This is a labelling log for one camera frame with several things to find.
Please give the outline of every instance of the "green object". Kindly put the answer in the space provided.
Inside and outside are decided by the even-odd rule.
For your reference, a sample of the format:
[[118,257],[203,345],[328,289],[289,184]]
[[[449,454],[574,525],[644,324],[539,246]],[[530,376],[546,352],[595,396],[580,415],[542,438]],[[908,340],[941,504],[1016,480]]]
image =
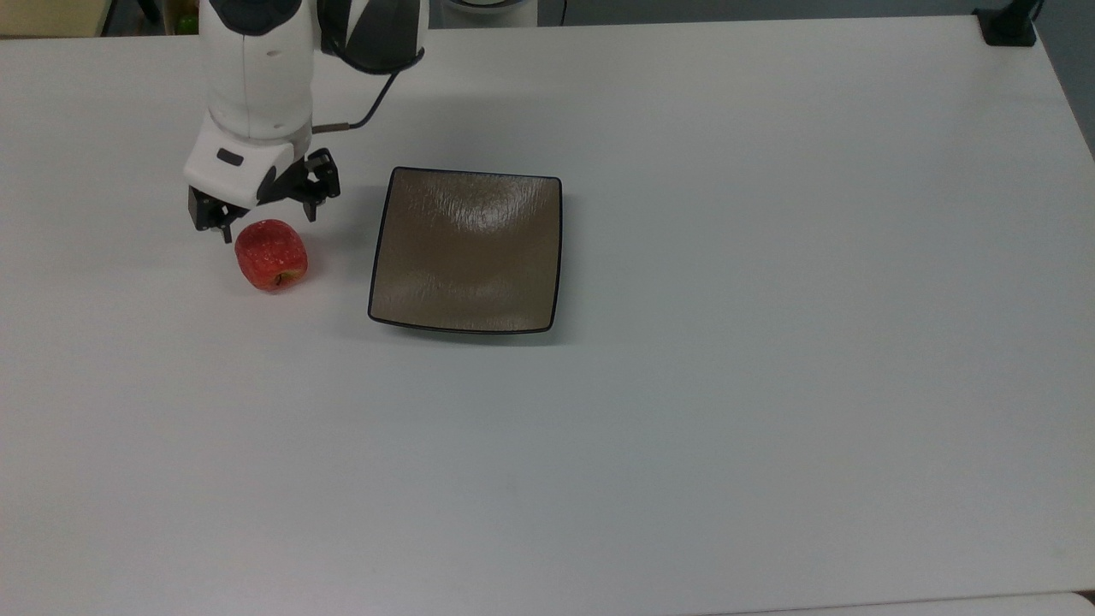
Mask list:
[[178,18],[178,22],[175,23],[175,34],[197,34],[197,33],[198,33],[197,15],[183,15]]

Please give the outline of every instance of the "black clamp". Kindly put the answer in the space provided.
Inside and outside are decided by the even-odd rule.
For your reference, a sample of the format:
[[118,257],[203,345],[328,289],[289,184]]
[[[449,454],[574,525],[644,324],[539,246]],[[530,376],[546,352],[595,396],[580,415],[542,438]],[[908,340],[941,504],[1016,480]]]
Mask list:
[[977,9],[973,14],[981,25],[981,36],[993,47],[1034,47],[1038,36],[1034,33],[1030,12],[1044,0],[1013,0],[1007,7]]
[[[326,148],[315,150],[308,158],[293,162],[280,177],[275,178],[274,167],[266,173],[258,187],[258,205],[291,198],[304,206],[304,216],[310,222],[315,221],[315,210],[330,198],[342,193],[338,181],[338,166],[335,165],[331,151]],[[232,205],[201,190],[189,187],[187,206],[194,228],[220,229],[224,243],[232,243],[231,224],[242,218],[250,209]]]

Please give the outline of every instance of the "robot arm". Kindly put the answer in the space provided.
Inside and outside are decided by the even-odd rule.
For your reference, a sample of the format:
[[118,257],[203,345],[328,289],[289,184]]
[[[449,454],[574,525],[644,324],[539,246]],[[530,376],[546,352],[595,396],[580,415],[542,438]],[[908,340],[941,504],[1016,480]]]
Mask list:
[[201,0],[199,20],[208,108],[184,168],[195,228],[231,242],[233,220],[283,198],[314,220],[339,186],[331,153],[308,154],[313,50],[394,75],[423,55],[428,0]]

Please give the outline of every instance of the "white table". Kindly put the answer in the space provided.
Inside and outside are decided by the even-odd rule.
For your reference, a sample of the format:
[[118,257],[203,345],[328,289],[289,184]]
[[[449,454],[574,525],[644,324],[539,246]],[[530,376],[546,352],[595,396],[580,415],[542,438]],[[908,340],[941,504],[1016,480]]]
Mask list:
[[794,616],[1092,616],[1095,607],[1076,594],[1040,594],[957,601],[795,611]]
[[[252,289],[197,40],[0,43],[14,614],[655,616],[1095,586],[1095,164],[972,18],[437,32]],[[381,80],[319,61],[316,120]],[[554,174],[553,332],[366,317],[399,164]]]

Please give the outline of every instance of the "floor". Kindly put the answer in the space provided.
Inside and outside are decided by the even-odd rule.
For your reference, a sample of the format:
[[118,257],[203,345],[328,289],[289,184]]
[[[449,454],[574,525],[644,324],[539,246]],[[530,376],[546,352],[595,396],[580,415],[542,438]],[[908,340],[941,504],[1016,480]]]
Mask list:
[[[437,5],[440,0],[430,2]],[[969,14],[978,7],[1004,4],[1004,0],[540,0],[540,23],[593,25],[959,15]],[[1095,1],[1047,0],[1038,19],[1038,31],[1087,146],[1095,152]],[[116,0],[106,34],[163,34],[163,25],[145,20],[136,0]]]

